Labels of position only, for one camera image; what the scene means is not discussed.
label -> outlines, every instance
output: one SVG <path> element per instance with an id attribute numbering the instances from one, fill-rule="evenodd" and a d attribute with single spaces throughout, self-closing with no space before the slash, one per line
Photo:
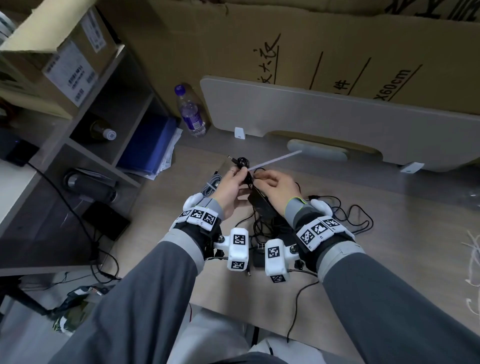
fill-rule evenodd
<path id="1" fill-rule="evenodd" d="M 196 129 L 200 128 L 204 123 L 202 121 L 202 117 L 200 116 L 199 112 L 197 112 L 191 118 L 186 118 L 186 117 L 183 116 L 183 119 L 187 123 L 187 126 L 190 130 L 196 130 Z"/>
<path id="2" fill-rule="evenodd" d="M 82 28 L 84 29 L 90 44 L 95 50 L 95 53 L 98 53 L 107 43 L 103 38 L 102 31 L 98 26 L 92 9 L 90 9 L 82 18 Z"/>
<path id="3" fill-rule="evenodd" d="M 52 56 L 42 72 L 77 107 L 98 78 L 72 41 L 67 41 L 59 52 Z"/>

wooden table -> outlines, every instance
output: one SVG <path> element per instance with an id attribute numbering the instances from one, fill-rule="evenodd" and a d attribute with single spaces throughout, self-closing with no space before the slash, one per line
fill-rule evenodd
<path id="1" fill-rule="evenodd" d="M 225 156 L 187 146 L 177 146 L 171 168 L 147 182 L 132 209 L 132 225 L 114 245 L 112 253 L 125 276 L 168 231 L 185 199 L 198 192 Z M 285 170 L 302 189 L 303 196 L 338 196 L 346 207 L 359 204 L 373 219 L 374 228 L 357 242 L 380 263 L 424 294 L 442 310 L 480 334 L 478 317 L 466 306 L 476 304 L 478 291 L 465 282 L 470 249 L 467 230 L 480 231 L 480 214 L 433 201 L 371 187 L 334 181 Z M 222 223 L 229 231 L 251 214 L 240 208 Z M 252 221 L 243 223 L 251 227 Z M 112 272 L 111 262 L 106 263 Z M 191 302 L 286 335 L 294 314 L 295 295 L 314 277 L 291 273 L 287 284 L 272 284 L 263 271 L 252 276 L 227 270 L 223 261 L 206 262 L 197 278 Z M 321 285 L 302 292 L 293 339 L 342 356 L 359 355 L 335 315 Z"/>

purple bottle cap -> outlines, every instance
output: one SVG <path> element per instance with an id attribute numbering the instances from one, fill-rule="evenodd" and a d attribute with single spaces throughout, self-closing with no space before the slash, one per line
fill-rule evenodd
<path id="1" fill-rule="evenodd" d="M 183 87 L 183 85 L 176 85 L 175 93 L 177 94 L 177 96 L 183 96 L 185 94 L 185 87 Z"/>

hand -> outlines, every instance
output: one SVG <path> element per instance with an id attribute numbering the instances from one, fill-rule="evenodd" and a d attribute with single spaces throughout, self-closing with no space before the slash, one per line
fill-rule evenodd
<path id="1" fill-rule="evenodd" d="M 249 188 L 240 188 L 243 180 L 247 177 L 248 169 L 243 167 L 241 170 L 238 167 L 231 167 L 230 170 L 223 176 L 222 181 L 216 188 L 212 195 L 220 207 L 223 209 L 225 220 L 233 214 L 233 210 L 240 206 L 248 206 L 248 200 L 239 200 L 238 197 L 250 193 Z"/>
<path id="2" fill-rule="evenodd" d="M 287 203 L 293 198 L 301 198 L 300 190 L 293 178 L 277 170 L 259 170 L 254 174 L 253 184 L 270 200 L 275 210 L 285 216 Z"/>

blue folder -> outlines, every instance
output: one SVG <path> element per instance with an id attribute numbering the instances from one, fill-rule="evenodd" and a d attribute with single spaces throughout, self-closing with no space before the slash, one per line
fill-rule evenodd
<path id="1" fill-rule="evenodd" d="M 117 167 L 155 174 L 176 128 L 175 118 L 145 114 Z"/>

